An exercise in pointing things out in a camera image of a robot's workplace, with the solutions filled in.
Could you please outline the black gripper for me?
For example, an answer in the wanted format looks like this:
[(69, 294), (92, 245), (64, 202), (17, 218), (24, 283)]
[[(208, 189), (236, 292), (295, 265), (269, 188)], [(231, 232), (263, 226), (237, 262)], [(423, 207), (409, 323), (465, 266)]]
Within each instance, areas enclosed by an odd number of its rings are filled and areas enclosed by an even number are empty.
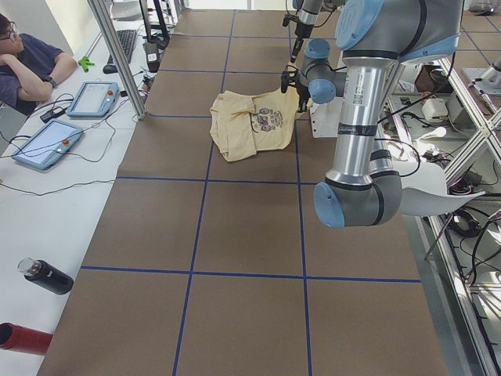
[(304, 86), (299, 81), (295, 83), (295, 88), (297, 90), (297, 94), (299, 95), (299, 101), (297, 106), (297, 112), (303, 113), (308, 109), (308, 101), (310, 99), (310, 93), (307, 86)]
[(293, 48), (291, 50), (290, 54), (290, 62), (295, 63), (298, 53), (301, 51), (302, 47), (302, 39), (307, 39), (310, 38), (310, 35), (313, 30), (313, 25), (312, 24), (306, 24), (302, 22), (298, 22), (295, 28), (295, 34), (297, 36), (296, 42), (293, 45)]

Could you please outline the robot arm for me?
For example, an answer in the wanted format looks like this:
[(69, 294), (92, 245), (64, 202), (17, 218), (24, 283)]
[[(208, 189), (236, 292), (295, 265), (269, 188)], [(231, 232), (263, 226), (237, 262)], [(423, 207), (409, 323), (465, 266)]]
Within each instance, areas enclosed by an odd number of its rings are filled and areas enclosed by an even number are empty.
[(314, 190), (325, 226), (376, 226), (400, 209), (402, 179), (378, 127), (387, 70), (453, 54), (462, 14), (461, 1), (346, 2), (335, 33), (346, 74), (330, 70), (325, 40), (307, 44), (298, 84), (317, 104), (343, 100), (333, 167)]
[(283, 18), (283, 26), (286, 27), (290, 22), (295, 23), (296, 40), (290, 54), (290, 62), (294, 63), (297, 59), (305, 39), (310, 38), (315, 27), (318, 15), (321, 12), (334, 12), (340, 6), (345, 5), (345, 1), (321, 1), (305, 0), (293, 1), (296, 9), (295, 14), (287, 13)]

